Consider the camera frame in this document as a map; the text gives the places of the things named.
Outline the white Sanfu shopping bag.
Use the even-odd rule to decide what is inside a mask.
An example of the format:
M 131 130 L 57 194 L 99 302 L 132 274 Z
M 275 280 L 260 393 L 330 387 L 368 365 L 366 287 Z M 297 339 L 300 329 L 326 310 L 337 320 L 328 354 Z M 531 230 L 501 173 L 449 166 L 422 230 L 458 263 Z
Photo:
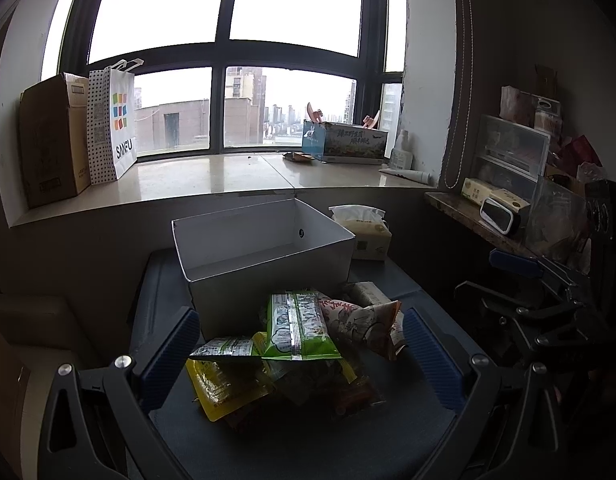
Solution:
M 118 181 L 137 161 L 134 73 L 142 58 L 89 73 L 87 150 L 92 185 Z

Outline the white digital clock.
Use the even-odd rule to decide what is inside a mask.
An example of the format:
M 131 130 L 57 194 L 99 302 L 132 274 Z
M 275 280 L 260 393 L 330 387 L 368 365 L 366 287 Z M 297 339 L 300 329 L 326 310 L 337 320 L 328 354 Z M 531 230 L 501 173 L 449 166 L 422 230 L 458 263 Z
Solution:
M 480 218 L 502 235 L 508 235 L 514 226 L 514 213 L 490 196 L 486 197 L 479 209 Z

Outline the clear plastic drawer unit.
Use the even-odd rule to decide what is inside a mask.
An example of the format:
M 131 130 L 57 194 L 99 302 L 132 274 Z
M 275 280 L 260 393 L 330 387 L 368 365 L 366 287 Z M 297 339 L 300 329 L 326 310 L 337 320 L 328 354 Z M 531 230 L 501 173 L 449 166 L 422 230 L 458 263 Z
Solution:
M 547 133 L 483 115 L 470 176 L 531 202 L 546 169 L 549 148 Z

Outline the beige tissue pack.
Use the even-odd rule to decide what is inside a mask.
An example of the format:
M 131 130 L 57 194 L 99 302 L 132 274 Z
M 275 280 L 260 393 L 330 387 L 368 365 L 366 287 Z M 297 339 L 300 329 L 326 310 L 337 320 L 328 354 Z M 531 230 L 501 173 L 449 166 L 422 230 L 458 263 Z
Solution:
M 337 205 L 329 208 L 332 219 L 355 235 L 354 260 L 383 261 L 392 233 L 384 219 L 385 211 L 366 205 Z

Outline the printed gift box on sill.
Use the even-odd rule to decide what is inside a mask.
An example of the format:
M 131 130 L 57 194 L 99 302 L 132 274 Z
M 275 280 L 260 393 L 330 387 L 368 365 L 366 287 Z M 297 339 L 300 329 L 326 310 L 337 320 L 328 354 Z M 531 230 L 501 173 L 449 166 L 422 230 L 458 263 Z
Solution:
M 319 162 L 381 165 L 388 133 L 339 122 L 304 121 L 302 152 Z

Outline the white tube on sill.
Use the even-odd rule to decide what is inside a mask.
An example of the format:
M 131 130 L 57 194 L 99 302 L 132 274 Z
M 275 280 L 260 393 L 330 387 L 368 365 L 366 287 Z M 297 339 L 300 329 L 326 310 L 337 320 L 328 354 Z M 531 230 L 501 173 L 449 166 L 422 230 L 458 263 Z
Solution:
M 390 167 L 381 167 L 378 171 L 382 174 L 388 174 L 389 176 L 404 178 L 416 183 L 422 183 L 425 185 L 433 184 L 433 176 L 425 171 L 396 169 Z

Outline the white red snack bag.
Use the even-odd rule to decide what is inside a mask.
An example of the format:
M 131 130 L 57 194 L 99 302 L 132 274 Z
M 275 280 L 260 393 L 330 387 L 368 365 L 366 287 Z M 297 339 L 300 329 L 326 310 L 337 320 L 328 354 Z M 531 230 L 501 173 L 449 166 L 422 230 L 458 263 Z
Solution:
M 363 307 L 321 292 L 317 300 L 332 338 L 367 348 L 388 360 L 396 356 L 392 333 L 401 306 L 398 300 Z

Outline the white open storage box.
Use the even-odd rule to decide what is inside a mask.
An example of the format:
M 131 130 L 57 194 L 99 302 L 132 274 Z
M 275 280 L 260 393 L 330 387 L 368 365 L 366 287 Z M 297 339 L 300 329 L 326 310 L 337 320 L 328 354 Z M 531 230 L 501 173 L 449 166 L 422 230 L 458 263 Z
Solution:
M 171 231 L 206 340 L 257 332 L 276 292 L 334 292 L 355 248 L 353 232 L 297 198 L 176 219 Z

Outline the brown cardboard box on sill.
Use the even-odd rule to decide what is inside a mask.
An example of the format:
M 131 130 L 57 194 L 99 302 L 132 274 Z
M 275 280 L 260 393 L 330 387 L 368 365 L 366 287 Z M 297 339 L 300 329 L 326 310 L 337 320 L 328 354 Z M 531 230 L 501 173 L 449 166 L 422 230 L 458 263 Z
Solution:
M 68 200 L 90 185 L 86 77 L 60 73 L 20 96 L 18 150 L 30 209 Z

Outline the cream small carton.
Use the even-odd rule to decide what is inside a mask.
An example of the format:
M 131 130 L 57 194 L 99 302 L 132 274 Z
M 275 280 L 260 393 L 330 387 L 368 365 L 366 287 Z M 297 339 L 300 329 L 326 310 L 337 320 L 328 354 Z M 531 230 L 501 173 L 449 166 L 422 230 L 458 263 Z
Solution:
M 486 198 L 490 197 L 515 212 L 520 212 L 530 207 L 530 203 L 527 200 L 505 188 L 495 188 L 492 184 L 473 178 L 464 179 L 461 194 L 477 206 L 482 206 Z

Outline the white pump bottle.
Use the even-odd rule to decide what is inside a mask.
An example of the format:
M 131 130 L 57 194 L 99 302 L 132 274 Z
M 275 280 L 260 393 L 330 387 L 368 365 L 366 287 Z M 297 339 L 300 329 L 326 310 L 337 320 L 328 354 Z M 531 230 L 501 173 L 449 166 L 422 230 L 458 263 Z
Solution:
M 389 167 L 399 170 L 412 168 L 413 153 L 411 149 L 409 131 L 402 129 L 396 137 L 395 145 L 390 153 Z

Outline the small brown packet on sill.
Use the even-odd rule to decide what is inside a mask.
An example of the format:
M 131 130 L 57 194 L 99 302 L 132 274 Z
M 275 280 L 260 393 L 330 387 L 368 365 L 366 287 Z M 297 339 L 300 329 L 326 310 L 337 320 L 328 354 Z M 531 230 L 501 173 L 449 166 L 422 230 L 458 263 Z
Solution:
M 286 152 L 283 154 L 283 158 L 289 162 L 297 162 L 298 164 L 310 164 L 314 161 L 314 158 L 302 152 Z

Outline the yellow snack pouch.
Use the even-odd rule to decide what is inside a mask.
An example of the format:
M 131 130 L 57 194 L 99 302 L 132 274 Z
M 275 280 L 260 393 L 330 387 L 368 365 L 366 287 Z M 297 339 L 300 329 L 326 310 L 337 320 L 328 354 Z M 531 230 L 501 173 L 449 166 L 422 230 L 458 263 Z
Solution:
M 276 390 L 260 356 L 264 342 L 263 332 L 250 338 L 214 338 L 189 355 L 186 371 L 197 401 L 211 422 Z

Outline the green striped snack bag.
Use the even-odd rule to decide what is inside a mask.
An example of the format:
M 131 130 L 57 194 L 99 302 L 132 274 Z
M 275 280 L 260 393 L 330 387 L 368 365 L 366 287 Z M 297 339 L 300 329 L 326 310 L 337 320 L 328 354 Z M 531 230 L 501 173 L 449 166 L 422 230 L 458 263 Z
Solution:
M 270 361 L 340 359 L 315 292 L 280 292 L 270 297 L 266 342 L 260 355 Z

